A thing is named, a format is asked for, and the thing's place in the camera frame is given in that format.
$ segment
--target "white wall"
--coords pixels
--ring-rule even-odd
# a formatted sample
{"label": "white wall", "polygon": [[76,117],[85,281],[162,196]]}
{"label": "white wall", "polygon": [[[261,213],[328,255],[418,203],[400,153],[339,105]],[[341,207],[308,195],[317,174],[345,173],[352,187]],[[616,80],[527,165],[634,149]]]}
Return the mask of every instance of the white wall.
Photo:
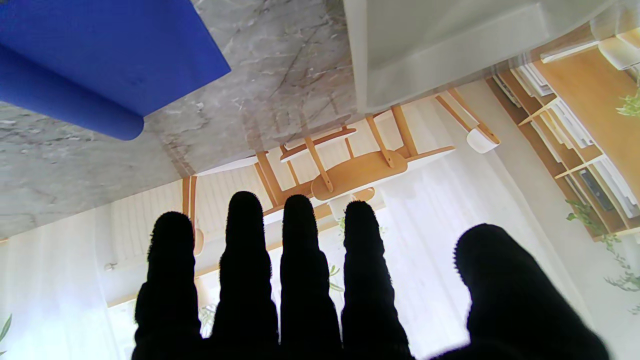
{"label": "white wall", "polygon": [[[594,243],[578,222],[565,220],[572,210],[529,142],[504,111],[484,81],[458,88],[462,97],[500,138],[495,149],[524,199],[552,242],[593,319],[593,325],[612,355],[619,360],[635,360],[640,354],[640,315],[628,309],[640,302],[638,293],[627,293],[604,281],[617,277],[621,268],[604,245]],[[635,257],[640,245],[634,249]]]}

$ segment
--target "rolled yoga mat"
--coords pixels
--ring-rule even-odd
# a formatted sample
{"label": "rolled yoga mat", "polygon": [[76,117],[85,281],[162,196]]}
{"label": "rolled yoga mat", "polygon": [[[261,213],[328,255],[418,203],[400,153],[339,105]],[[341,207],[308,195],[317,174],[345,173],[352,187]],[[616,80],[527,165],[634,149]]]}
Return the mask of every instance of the rolled yoga mat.
{"label": "rolled yoga mat", "polygon": [[189,0],[0,2],[0,100],[118,139],[228,72]]}

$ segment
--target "finger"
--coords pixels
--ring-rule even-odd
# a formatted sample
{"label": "finger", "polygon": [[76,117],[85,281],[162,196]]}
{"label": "finger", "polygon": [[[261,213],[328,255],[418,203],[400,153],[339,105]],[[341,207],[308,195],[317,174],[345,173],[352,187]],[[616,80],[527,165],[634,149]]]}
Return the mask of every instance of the finger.
{"label": "finger", "polygon": [[210,342],[216,351],[273,348],[278,345],[278,316],[271,301],[271,260],[265,248],[262,206],[254,194],[238,192],[231,198],[226,243]]}
{"label": "finger", "polygon": [[359,356],[410,356],[406,333],[394,306],[395,293],[383,257],[380,227],[366,202],[347,206],[344,247],[344,349]]}
{"label": "finger", "polygon": [[340,329],[329,297],[329,268],[318,246],[316,218],[306,196],[287,199],[282,225],[282,347],[299,356],[340,350]]}
{"label": "finger", "polygon": [[536,260],[501,227],[483,224],[467,231],[455,259],[471,294],[472,342],[501,341],[540,359],[609,358]]}
{"label": "finger", "polygon": [[193,228],[181,213],[158,218],[148,251],[147,281],[136,302],[133,359],[157,359],[195,351],[200,336],[193,283]]}

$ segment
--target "bookshelf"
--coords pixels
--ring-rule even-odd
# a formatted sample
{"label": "bookshelf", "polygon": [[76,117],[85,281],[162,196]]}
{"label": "bookshelf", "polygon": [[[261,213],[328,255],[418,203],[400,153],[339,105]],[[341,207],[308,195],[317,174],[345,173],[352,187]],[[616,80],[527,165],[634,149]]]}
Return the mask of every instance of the bookshelf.
{"label": "bookshelf", "polygon": [[616,111],[636,92],[634,80],[597,49],[528,66],[549,94],[515,70],[486,82],[566,199],[590,205],[607,233],[640,233],[640,119]]}

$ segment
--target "marble countertop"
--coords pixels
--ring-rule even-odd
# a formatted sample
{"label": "marble countertop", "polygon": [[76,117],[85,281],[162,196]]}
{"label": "marble countertop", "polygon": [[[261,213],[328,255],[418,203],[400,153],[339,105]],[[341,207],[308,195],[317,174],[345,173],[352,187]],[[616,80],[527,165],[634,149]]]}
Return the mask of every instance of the marble countertop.
{"label": "marble countertop", "polygon": [[137,139],[0,102],[0,239],[364,117],[341,0],[192,2],[232,72]]}

